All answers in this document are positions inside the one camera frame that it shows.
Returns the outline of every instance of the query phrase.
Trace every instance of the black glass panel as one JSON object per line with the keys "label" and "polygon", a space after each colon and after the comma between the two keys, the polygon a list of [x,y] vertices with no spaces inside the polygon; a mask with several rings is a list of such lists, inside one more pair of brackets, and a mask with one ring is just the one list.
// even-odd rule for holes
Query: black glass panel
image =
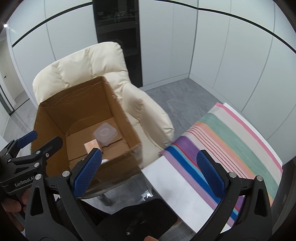
{"label": "black glass panel", "polygon": [[138,0],[94,0],[93,5],[98,42],[119,43],[131,82],[143,86]]}

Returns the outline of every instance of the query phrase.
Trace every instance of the open brown box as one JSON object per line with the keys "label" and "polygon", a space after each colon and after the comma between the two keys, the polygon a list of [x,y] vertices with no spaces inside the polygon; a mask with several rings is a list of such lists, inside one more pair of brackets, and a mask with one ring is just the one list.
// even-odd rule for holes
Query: open brown box
{"label": "open brown box", "polygon": [[60,136],[63,147],[46,166],[49,177],[58,176],[87,155],[84,143],[95,139],[93,131],[104,122],[115,127],[118,136],[103,147],[103,159],[109,161],[99,167],[84,197],[94,196],[140,172],[142,162],[141,141],[104,77],[62,90],[40,103],[34,124],[38,138],[31,152]]}

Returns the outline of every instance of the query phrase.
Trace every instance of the human hand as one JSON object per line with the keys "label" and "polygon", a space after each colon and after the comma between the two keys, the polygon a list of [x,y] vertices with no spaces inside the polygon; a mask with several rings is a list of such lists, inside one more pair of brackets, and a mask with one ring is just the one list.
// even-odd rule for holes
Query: human hand
{"label": "human hand", "polygon": [[[27,189],[22,194],[21,201],[24,205],[27,205],[29,194],[30,194],[30,189]],[[4,201],[2,201],[1,204],[4,208],[4,210],[6,211],[7,215],[11,219],[11,221],[18,228],[18,230],[23,231],[24,227],[20,224],[20,222],[14,216],[14,213],[18,213],[22,210],[21,204],[18,201],[13,200],[11,198],[4,199]]]}
{"label": "human hand", "polygon": [[155,238],[152,238],[152,237],[148,236],[148,237],[146,237],[146,238],[144,239],[144,241],[158,241],[158,240],[155,239]]}

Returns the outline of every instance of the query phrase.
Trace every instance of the cream leather chair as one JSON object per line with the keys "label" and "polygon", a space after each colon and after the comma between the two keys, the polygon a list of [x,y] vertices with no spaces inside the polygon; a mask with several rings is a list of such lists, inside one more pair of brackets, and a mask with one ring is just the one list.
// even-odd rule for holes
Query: cream leather chair
{"label": "cream leather chair", "polygon": [[39,104],[66,88],[98,76],[104,76],[111,84],[142,142],[141,168],[148,166],[170,144],[174,128],[167,113],[131,83],[118,43],[92,45],[52,63],[37,74],[33,90]]}

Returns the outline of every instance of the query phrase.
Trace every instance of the pink stripe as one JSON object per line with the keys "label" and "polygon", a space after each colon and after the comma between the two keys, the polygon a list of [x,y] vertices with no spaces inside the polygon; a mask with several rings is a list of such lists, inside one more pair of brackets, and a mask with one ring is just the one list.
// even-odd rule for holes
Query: pink stripe
{"label": "pink stripe", "polygon": [[[193,177],[182,167],[182,165],[170,154],[167,150],[161,152],[165,158],[172,164],[172,166],[181,174],[181,176],[189,183],[190,186],[201,196],[201,198],[215,210],[218,204],[214,201],[213,198],[196,182]],[[227,224],[232,226],[234,220],[229,217]]]}
{"label": "pink stripe", "polygon": [[271,151],[267,148],[267,146],[263,143],[263,141],[244,123],[236,114],[234,114],[230,109],[226,106],[216,103],[215,106],[223,108],[228,114],[230,114],[238,123],[240,123],[250,134],[251,136],[262,146],[262,148],[267,152],[267,154],[274,161],[275,165],[278,167],[281,173],[283,173],[283,169]]}

